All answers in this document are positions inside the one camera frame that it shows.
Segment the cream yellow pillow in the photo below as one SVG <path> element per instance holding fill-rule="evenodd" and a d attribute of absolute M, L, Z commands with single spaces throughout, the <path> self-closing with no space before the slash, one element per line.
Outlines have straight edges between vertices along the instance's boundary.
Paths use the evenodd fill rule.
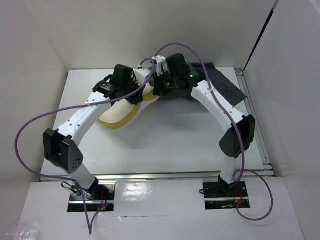
<path fill-rule="evenodd" d="M 127 126 L 146 107 L 160 98 L 153 94 L 153 90 L 154 87 L 147 83 L 142 93 L 142 102 L 135 105 L 126 99 L 117 101 L 109 110 L 99 117 L 97 122 L 110 130 L 117 130 Z"/>

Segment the dark grey plaid pillowcase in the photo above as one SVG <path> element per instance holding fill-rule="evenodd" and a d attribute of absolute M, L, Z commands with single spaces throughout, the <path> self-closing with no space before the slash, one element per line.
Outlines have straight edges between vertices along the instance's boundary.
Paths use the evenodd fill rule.
<path fill-rule="evenodd" d="M 207 62 L 204 65 L 212 86 L 215 87 L 233 107 L 247 98 L 247 96 L 238 87 L 236 87 L 235 84 L 223 75 L 221 71 L 216 69 L 212 62 Z M 179 89 L 161 90 L 159 95 L 166 99 L 193 99 L 190 91 L 181 91 Z"/>

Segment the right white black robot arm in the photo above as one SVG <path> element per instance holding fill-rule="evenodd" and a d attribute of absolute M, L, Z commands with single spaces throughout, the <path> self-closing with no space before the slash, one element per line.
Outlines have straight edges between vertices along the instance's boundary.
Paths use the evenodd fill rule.
<path fill-rule="evenodd" d="M 223 137 L 219 147 L 225 155 L 225 162 L 218 176 L 218 190 L 223 196 L 230 196 L 244 172 L 245 152 L 254 140 L 255 118 L 235 109 L 214 87 L 208 72 L 187 64 L 181 53 L 169 57 L 157 55 L 152 60 L 156 66 L 154 95 L 192 97 L 220 124 Z"/>

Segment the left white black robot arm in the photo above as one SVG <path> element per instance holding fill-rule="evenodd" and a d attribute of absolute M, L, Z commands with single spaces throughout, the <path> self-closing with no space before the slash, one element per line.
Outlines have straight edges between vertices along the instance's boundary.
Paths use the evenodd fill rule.
<path fill-rule="evenodd" d="M 115 66 L 113 74 L 99 81 L 85 104 L 65 123 L 43 133 L 44 157 L 64 171 L 81 188 L 81 194 L 92 200 L 103 191 L 99 180 L 89 172 L 79 145 L 94 123 L 109 109 L 128 105 L 130 112 L 123 113 L 121 123 L 128 122 L 143 102 L 143 93 L 152 77 L 146 68 L 134 70 L 125 65 Z"/>

